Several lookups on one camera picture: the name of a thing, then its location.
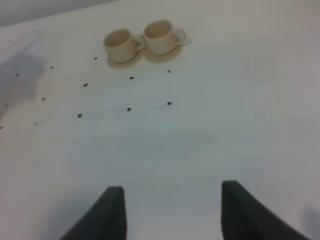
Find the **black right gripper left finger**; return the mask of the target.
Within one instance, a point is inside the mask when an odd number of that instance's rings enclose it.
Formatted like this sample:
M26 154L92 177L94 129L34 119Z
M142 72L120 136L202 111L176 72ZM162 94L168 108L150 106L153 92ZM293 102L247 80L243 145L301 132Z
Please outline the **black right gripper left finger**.
M62 237L63 240L125 240L125 190L110 186L89 211Z

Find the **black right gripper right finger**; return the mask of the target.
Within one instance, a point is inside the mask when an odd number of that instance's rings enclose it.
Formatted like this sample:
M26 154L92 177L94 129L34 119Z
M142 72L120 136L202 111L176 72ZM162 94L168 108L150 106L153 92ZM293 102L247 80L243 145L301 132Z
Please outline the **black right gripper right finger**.
M238 181L221 184L221 231L224 240L318 240L320 211L309 208L303 225L309 236L297 231L265 207Z

